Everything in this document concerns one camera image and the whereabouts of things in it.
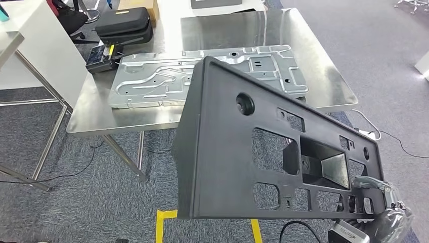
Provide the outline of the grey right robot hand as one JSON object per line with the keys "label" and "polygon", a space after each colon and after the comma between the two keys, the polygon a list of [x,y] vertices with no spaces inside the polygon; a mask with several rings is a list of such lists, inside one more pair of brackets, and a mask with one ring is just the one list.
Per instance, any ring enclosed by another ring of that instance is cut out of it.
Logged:
{"label": "grey right robot hand", "polygon": [[358,226],[370,242],[402,242],[411,228],[414,214],[400,199],[392,184],[369,176],[358,176],[354,186],[361,189],[378,189],[383,193],[385,210],[374,215],[374,220],[361,222]]}

